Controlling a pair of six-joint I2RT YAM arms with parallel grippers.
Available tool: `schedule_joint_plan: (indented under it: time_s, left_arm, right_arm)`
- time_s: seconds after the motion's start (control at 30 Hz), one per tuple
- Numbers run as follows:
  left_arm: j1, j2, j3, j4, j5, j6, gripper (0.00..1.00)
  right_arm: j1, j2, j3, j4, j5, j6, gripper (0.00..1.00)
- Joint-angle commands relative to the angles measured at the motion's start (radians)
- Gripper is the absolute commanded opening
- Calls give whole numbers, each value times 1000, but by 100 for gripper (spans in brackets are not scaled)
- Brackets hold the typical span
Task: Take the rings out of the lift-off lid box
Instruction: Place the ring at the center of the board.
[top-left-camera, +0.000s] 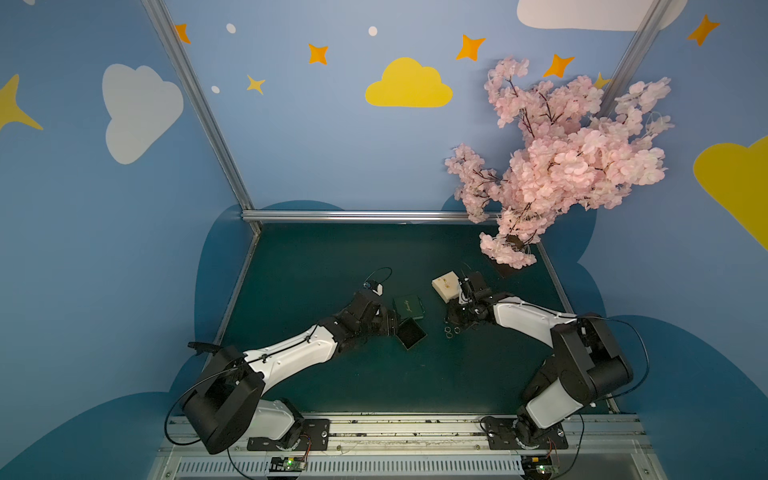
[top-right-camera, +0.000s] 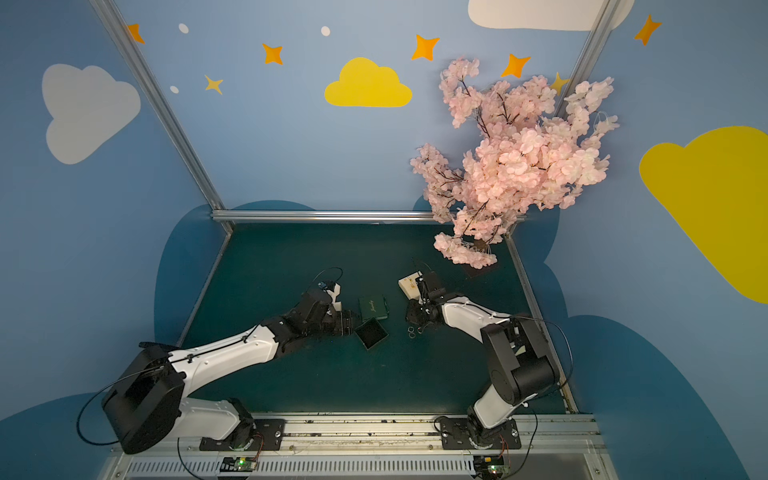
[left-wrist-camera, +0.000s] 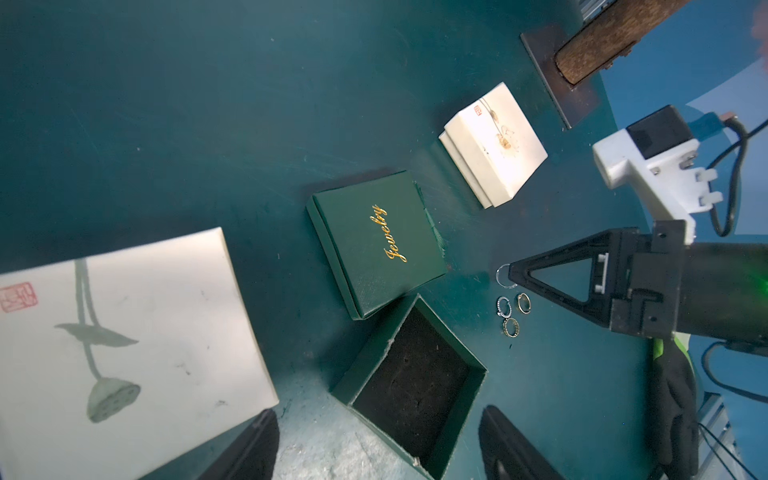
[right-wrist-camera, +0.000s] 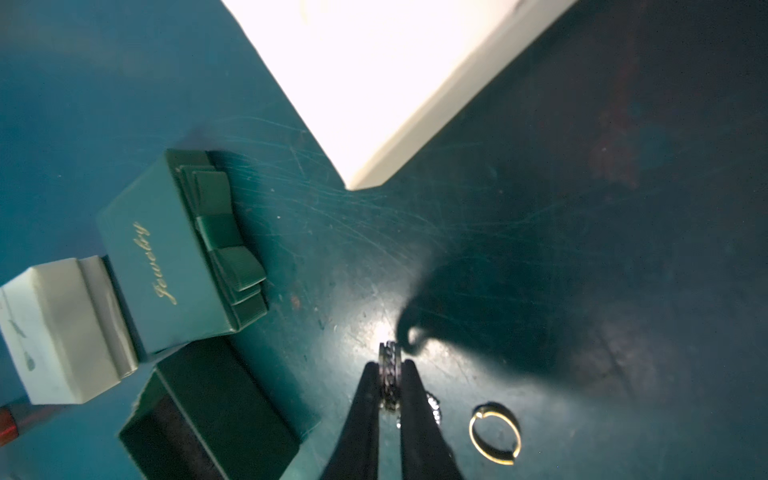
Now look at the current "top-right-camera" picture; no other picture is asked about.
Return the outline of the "green jewelry box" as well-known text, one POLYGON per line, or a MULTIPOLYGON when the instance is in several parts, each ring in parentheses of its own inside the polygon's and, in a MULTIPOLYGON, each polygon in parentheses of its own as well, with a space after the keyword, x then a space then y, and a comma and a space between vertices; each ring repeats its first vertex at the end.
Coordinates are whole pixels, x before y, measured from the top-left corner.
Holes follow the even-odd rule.
POLYGON ((389 307, 381 294, 359 298, 360 317, 364 322, 370 320, 386 320, 389 318, 389 307))

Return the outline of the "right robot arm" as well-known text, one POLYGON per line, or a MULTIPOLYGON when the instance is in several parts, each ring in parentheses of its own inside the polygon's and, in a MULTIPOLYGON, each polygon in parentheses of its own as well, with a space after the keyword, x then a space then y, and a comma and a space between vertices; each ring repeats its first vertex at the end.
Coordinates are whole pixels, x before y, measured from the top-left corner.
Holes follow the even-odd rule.
POLYGON ((446 325, 482 344, 490 386, 462 418, 440 417, 445 450, 519 449, 514 411, 562 386, 548 337, 536 319, 481 306, 444 288, 434 272, 419 271, 398 285, 408 298, 406 321, 415 335, 430 325, 446 325))

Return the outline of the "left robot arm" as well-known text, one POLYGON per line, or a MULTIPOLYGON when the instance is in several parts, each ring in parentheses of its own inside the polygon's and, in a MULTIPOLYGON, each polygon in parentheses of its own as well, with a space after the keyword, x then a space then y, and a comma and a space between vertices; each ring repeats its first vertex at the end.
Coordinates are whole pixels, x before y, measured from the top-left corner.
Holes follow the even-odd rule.
POLYGON ((352 330, 336 281, 311 286, 287 313, 246 331, 189 349, 142 347, 109 388, 102 409, 126 454, 142 453, 163 440, 199 437, 216 447, 265 447, 257 422, 238 399, 200 400, 193 394, 234 372, 265 364, 300 349, 310 338, 352 330))

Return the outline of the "green jewelry box base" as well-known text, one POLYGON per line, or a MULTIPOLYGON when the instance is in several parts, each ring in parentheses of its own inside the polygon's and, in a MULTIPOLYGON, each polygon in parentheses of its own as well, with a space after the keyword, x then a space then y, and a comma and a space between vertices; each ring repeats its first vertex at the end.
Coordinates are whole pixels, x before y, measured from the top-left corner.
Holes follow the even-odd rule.
POLYGON ((364 321, 354 332, 366 350, 371 350, 388 337, 388 332, 377 319, 364 321))

